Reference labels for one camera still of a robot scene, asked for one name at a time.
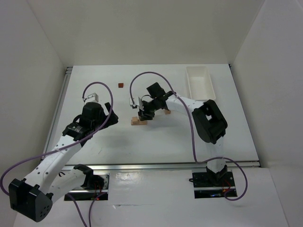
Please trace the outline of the white plastic bin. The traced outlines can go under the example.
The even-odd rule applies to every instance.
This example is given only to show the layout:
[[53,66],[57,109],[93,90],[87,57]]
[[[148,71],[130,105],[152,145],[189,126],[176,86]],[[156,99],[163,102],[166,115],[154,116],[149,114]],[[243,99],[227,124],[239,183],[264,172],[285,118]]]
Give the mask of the white plastic bin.
[[186,67],[189,97],[198,101],[215,100],[215,92],[206,66]]

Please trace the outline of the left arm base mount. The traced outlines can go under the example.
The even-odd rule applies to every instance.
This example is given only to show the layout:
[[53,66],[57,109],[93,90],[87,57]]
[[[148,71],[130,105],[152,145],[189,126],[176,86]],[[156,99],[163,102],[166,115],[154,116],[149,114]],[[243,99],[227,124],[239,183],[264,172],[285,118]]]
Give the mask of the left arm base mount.
[[89,188],[85,189],[79,186],[68,192],[68,194],[70,194],[76,201],[93,201],[98,196],[98,201],[107,201],[109,177],[110,175],[108,173],[98,174],[98,177],[93,181]]

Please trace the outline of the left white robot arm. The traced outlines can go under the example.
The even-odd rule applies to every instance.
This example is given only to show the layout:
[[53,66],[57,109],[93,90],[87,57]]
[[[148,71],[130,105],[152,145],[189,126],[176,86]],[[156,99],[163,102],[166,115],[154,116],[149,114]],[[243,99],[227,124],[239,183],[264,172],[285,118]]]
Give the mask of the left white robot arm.
[[104,107],[97,102],[86,103],[82,113],[65,128],[54,150],[45,153],[40,164],[23,179],[11,181],[8,189],[10,207],[34,222],[40,222],[53,204],[74,188],[101,189],[103,178],[86,165],[77,164],[63,176],[59,173],[96,132],[117,123],[118,116],[111,103],[105,103]]

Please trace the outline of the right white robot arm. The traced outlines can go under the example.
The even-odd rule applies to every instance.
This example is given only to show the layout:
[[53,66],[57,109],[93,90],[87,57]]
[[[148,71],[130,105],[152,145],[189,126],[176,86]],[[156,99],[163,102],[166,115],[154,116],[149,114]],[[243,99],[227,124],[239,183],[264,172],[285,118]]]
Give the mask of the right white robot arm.
[[140,121],[151,121],[158,110],[175,111],[184,114],[189,119],[193,158],[197,164],[195,147],[195,132],[199,138],[215,150],[221,145],[221,140],[226,134],[228,123],[214,100],[197,101],[180,96],[173,90],[165,92],[159,83],[147,87],[150,101],[140,97],[131,97],[130,104],[133,109],[138,109]]

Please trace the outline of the long light wood block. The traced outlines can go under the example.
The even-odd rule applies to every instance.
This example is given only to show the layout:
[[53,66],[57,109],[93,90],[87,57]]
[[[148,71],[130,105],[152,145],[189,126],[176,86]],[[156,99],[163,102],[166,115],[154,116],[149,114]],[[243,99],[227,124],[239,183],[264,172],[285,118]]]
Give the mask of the long light wood block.
[[140,121],[139,120],[139,124],[138,125],[147,125],[147,121]]

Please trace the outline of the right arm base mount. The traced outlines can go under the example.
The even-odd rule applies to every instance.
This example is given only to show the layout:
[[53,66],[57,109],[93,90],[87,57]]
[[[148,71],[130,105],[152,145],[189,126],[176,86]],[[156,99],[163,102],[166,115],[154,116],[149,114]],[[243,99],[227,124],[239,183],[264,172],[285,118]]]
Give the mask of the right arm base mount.
[[189,181],[194,187],[195,199],[237,197],[237,191],[232,172],[227,172],[218,182],[212,183],[206,172],[192,173]]

